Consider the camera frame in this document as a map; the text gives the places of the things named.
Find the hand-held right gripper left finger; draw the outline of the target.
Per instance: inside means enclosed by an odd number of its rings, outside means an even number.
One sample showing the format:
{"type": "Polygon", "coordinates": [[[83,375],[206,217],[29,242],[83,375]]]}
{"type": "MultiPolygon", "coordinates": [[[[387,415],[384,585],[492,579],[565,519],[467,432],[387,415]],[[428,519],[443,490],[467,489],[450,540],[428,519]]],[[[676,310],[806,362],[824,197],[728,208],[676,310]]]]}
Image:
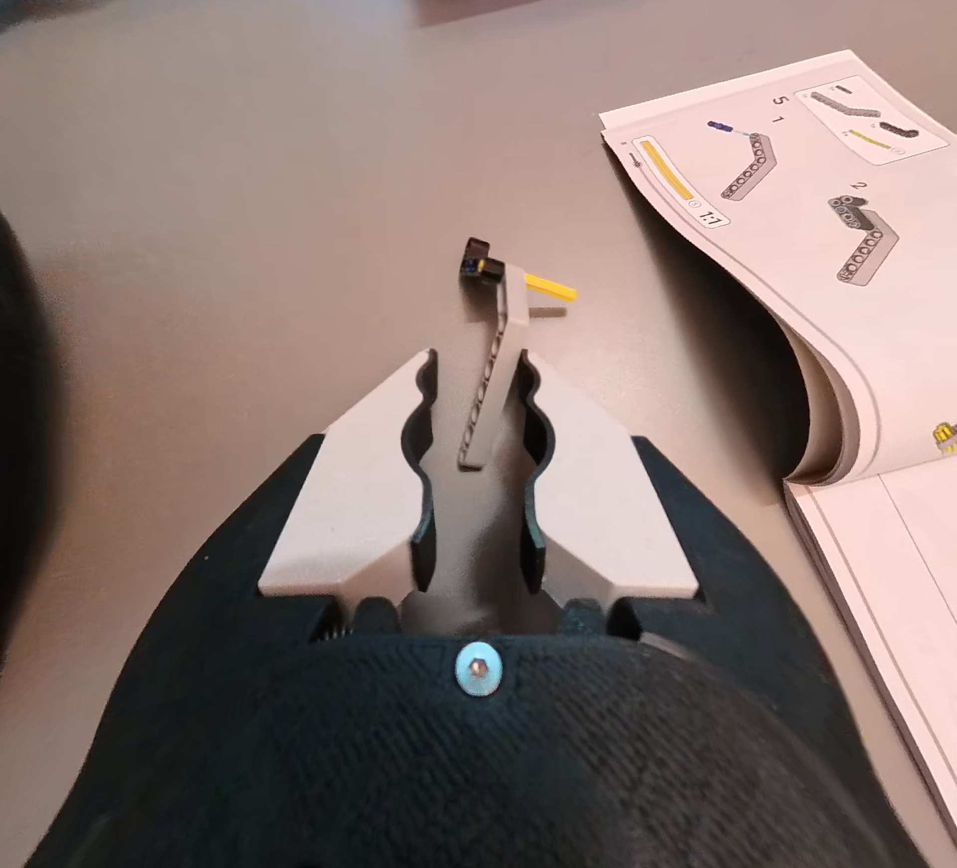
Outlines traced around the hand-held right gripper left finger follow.
{"type": "Polygon", "coordinates": [[[260,575],[264,596],[405,598],[427,591],[437,564],[431,482],[437,351],[424,349],[321,436],[260,575]]]}

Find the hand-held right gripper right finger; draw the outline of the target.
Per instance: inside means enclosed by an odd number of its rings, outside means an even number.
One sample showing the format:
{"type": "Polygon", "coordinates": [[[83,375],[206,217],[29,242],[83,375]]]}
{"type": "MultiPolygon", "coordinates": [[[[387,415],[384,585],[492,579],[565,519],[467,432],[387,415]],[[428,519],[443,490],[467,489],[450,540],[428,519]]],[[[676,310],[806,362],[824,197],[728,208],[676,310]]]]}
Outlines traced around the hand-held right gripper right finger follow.
{"type": "Polygon", "coordinates": [[[699,581],[626,427],[539,354],[519,366],[524,485],[520,570],[556,604],[691,599],[699,581]]]}

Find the grey bent toy beam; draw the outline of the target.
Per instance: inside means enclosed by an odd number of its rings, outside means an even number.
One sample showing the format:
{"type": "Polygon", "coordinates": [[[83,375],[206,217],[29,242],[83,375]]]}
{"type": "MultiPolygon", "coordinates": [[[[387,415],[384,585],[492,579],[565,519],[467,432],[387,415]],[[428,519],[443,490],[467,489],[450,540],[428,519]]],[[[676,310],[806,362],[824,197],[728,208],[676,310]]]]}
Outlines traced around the grey bent toy beam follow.
{"type": "Polygon", "coordinates": [[[519,266],[505,264],[505,276],[496,286],[496,332],[458,455],[464,471],[481,470],[492,455],[504,405],[527,347],[530,314],[524,274],[519,266]]]}

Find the grey desk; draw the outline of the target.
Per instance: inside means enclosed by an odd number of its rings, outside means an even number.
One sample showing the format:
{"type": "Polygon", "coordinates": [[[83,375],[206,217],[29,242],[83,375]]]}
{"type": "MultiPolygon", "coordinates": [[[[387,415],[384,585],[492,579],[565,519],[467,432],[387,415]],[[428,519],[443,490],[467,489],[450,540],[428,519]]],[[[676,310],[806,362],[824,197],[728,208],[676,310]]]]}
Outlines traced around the grey desk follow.
{"type": "Polygon", "coordinates": [[[2,866],[75,781],[150,614],[305,438],[439,354],[438,566],[409,629],[544,628],[470,236],[579,290],[535,348],[743,530],[818,632],[933,866],[955,844],[792,529],[791,350],[609,157],[598,114],[850,48],[955,128],[955,0],[2,0],[2,210],[51,325],[58,489],[2,675],[2,866]]]}

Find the white instruction booklet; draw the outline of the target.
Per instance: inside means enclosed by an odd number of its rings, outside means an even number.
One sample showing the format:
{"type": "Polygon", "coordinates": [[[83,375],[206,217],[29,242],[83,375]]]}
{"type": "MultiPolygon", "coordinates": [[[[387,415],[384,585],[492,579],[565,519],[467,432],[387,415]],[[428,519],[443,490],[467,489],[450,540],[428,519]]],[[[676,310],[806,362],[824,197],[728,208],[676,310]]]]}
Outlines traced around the white instruction booklet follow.
{"type": "Polygon", "coordinates": [[[955,823],[955,134],[850,50],[600,120],[789,340],[809,417],[789,512],[955,823]]]}

